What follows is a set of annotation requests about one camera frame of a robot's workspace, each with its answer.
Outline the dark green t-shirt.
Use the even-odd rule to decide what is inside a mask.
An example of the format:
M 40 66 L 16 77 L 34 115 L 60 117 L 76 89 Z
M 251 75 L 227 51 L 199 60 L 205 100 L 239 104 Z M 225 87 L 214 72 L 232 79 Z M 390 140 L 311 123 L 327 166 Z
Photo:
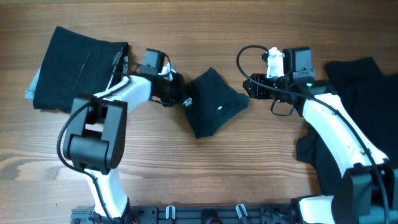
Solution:
M 230 87 L 211 67 L 186 85 L 182 100 L 182 108 L 197 139 L 213 136 L 248 104 L 249 97 Z

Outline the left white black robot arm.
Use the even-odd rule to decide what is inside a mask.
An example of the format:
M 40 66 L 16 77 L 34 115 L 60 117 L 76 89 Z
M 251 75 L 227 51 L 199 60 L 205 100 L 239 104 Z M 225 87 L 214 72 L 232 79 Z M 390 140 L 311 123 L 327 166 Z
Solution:
M 171 107 L 183 98 L 184 79 L 159 50 L 146 49 L 143 63 L 120 76 L 106 91 L 76 97 L 58 135 L 58 158 L 86 177 L 95 200 L 93 207 L 72 210 L 71 223 L 138 223 L 118 169 L 127 116 L 147 101 Z

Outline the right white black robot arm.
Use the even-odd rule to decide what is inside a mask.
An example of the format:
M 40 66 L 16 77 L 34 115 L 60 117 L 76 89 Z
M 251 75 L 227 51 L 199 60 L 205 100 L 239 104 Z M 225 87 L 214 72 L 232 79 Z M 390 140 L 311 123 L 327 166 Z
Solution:
M 247 75 L 251 98 L 288 103 L 322 140 L 341 180 L 331 195 L 294 198 L 266 207 L 284 223 L 396 223 L 397 166 L 360 130 L 326 80 L 316 80 L 308 47 L 263 49 L 264 74 Z

